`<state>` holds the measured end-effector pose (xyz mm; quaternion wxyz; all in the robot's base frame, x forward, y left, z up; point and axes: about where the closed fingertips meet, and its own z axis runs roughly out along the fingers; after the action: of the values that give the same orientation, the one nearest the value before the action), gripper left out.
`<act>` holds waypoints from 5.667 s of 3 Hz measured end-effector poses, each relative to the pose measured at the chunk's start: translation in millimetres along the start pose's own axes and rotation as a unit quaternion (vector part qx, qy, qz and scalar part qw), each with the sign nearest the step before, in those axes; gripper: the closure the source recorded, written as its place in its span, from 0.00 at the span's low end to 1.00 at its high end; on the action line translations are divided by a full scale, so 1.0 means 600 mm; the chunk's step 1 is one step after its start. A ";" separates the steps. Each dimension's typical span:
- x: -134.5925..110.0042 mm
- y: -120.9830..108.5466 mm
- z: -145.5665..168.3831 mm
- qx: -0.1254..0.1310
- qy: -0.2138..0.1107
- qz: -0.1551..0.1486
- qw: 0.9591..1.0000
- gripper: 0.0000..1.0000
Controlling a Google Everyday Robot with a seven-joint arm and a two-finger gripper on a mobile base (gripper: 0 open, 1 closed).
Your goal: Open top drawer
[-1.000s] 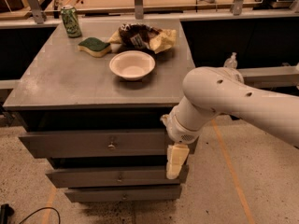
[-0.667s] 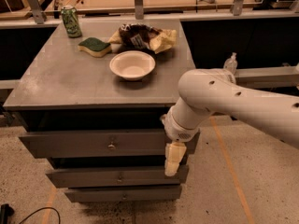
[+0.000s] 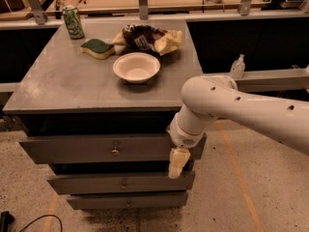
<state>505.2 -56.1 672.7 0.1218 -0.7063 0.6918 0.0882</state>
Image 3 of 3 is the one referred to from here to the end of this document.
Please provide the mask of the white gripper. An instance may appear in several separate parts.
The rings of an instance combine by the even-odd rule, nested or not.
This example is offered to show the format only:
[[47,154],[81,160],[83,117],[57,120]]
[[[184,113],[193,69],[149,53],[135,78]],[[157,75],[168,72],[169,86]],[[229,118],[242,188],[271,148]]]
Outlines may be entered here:
[[189,134],[181,129],[176,120],[171,122],[167,132],[172,142],[177,146],[177,148],[173,148],[170,152],[168,177],[170,179],[177,179],[182,174],[183,168],[190,158],[188,149],[195,147],[201,141],[204,134],[202,132],[197,135]]

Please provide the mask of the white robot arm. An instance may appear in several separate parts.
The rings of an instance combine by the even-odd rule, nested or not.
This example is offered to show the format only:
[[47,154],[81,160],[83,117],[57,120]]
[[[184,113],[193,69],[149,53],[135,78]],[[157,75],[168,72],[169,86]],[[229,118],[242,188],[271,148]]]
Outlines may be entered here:
[[168,177],[180,177],[189,150],[219,118],[237,122],[286,146],[309,154],[309,103],[243,93],[227,75],[200,75],[182,87],[183,106],[167,131],[174,147]]

